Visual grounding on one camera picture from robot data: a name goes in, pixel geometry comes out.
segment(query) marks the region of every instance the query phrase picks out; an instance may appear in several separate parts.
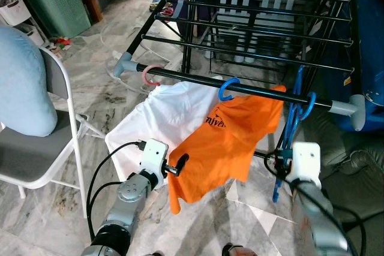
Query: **clothes drying rack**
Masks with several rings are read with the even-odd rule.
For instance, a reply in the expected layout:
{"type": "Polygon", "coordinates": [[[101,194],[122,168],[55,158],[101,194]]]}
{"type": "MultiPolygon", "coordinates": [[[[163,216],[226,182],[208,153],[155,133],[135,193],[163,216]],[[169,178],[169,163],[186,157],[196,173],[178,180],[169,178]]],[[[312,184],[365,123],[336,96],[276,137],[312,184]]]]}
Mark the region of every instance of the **clothes drying rack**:
{"type": "MultiPolygon", "coordinates": [[[[289,103],[302,105],[310,103],[310,98],[306,95],[318,69],[347,73],[352,80],[350,103],[316,99],[314,107],[350,116],[352,125],[357,131],[364,126],[365,104],[364,96],[361,95],[356,0],[161,0],[117,63],[115,75],[118,76],[124,70],[141,72],[146,68],[146,65],[131,60],[142,40],[184,47],[181,72],[153,68],[148,73],[216,88],[221,87],[224,81],[190,74],[193,49],[205,51],[206,57],[210,59],[210,70],[212,60],[239,67],[251,67],[255,70],[272,71],[283,70],[284,66],[288,65],[303,65],[305,73],[300,95],[240,83],[232,83],[226,88],[230,91],[289,103]],[[174,15],[170,17],[160,14],[167,2],[173,3],[175,8],[174,15]],[[342,13],[344,5],[349,8],[348,15],[342,13]],[[180,10],[183,7],[187,10],[185,17],[180,16],[180,10]],[[200,9],[208,12],[207,19],[202,19],[200,14],[203,10],[200,9]],[[170,28],[179,40],[147,35],[156,20],[170,28]],[[184,33],[181,34],[173,29],[168,22],[184,25],[184,33]],[[337,22],[349,24],[350,37],[348,39],[332,37],[332,30],[337,22]],[[200,27],[203,31],[199,39],[193,35],[194,27],[200,27]],[[329,43],[349,49],[350,68],[333,67],[322,63],[322,56],[329,43]],[[227,57],[226,60],[222,60],[220,55],[229,55],[234,59],[228,60],[227,57]],[[277,65],[263,65],[264,61],[277,65]]],[[[277,148],[281,147],[283,134],[284,132],[277,148]]],[[[255,155],[266,156],[261,152],[255,152],[255,155]]]]}

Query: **gray chair seat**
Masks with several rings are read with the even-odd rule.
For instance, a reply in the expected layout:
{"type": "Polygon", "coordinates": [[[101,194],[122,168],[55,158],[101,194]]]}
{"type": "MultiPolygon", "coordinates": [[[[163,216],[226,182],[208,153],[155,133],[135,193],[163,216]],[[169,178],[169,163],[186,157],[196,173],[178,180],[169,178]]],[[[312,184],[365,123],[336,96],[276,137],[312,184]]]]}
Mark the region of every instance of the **gray chair seat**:
{"type": "Polygon", "coordinates": [[[0,179],[8,176],[25,182],[41,178],[72,140],[68,112],[57,110],[55,130],[46,137],[27,136],[12,129],[0,132],[0,179]]]}

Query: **marble floor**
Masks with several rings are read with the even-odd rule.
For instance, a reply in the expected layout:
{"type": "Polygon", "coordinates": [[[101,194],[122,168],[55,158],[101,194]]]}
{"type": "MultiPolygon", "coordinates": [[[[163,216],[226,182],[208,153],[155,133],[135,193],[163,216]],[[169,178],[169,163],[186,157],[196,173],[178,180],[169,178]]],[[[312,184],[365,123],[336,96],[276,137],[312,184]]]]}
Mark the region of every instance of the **marble floor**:
{"type": "MultiPolygon", "coordinates": [[[[70,75],[74,104],[78,113],[89,116],[89,121],[104,132],[113,129],[145,95],[127,90],[106,73],[115,60],[112,50],[123,52],[149,16],[152,0],[116,0],[104,12],[104,20],[73,39],[71,49],[63,52],[64,65],[70,75]]],[[[175,37],[162,23],[151,31],[175,37]]],[[[179,53],[169,44],[146,42],[155,52],[172,58],[179,53]]],[[[143,49],[135,54],[138,58],[143,49]]],[[[142,56],[143,63],[158,63],[151,53],[142,56]]],[[[209,62],[202,53],[193,54],[193,70],[207,74],[209,62]]],[[[244,75],[254,71],[239,71],[238,67],[218,67],[231,74],[235,70],[244,75]]],[[[276,75],[258,77],[276,78],[276,75]]],[[[126,74],[124,81],[140,88],[137,73],[126,74]]],[[[65,102],[56,100],[59,109],[65,102]]],[[[260,150],[270,150],[283,129],[284,117],[275,134],[267,135],[259,144],[260,150]]],[[[85,183],[88,187],[98,163],[107,155],[105,142],[85,136],[81,142],[85,183]]],[[[77,183],[73,157],[56,176],[57,180],[77,183]]],[[[112,162],[100,171],[95,186],[118,180],[112,162]]],[[[272,202],[274,177],[260,159],[253,159],[246,183],[231,180],[225,186],[211,191],[196,204],[182,203],[181,213],[172,215],[167,186],[153,192],[151,201],[140,216],[139,226],[128,255],[145,255],[161,251],[171,255],[221,255],[227,242],[253,249],[258,256],[301,255],[296,244],[299,236],[290,213],[291,198],[288,189],[282,189],[277,204],[272,202]]],[[[111,187],[100,194],[93,210],[94,227],[98,227],[115,199],[111,187]]],[[[0,182],[0,252],[2,255],[75,256],[89,245],[86,220],[78,191],[49,183],[27,190],[26,199],[19,198],[17,187],[0,182]]]]}

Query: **orange cloth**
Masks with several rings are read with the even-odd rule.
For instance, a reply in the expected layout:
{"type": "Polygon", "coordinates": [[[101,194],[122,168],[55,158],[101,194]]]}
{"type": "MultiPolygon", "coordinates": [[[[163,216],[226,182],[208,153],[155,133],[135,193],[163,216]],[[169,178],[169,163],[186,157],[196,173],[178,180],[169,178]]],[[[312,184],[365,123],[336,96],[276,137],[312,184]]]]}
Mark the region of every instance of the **orange cloth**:
{"type": "Polygon", "coordinates": [[[230,178],[245,182],[256,144],[276,130],[282,108],[282,101],[257,96],[216,105],[205,123],[169,156],[172,166],[184,153],[190,156],[179,177],[169,174],[172,213],[180,212],[178,198],[194,203],[230,178]]]}

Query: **blue plastic hanger hook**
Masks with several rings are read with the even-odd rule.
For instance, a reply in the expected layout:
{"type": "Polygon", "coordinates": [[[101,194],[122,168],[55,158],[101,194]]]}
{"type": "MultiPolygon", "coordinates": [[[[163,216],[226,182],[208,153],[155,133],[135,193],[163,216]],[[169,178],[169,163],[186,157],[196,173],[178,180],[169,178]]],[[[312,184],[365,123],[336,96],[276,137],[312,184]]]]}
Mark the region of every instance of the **blue plastic hanger hook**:
{"type": "Polygon", "coordinates": [[[240,80],[237,79],[236,77],[234,78],[231,78],[227,81],[224,82],[223,85],[221,85],[219,91],[218,91],[218,98],[220,99],[220,101],[228,101],[228,100],[232,100],[233,97],[231,95],[227,96],[227,97],[224,97],[224,90],[226,90],[226,88],[228,87],[228,85],[231,85],[232,83],[240,83],[240,80]]]}

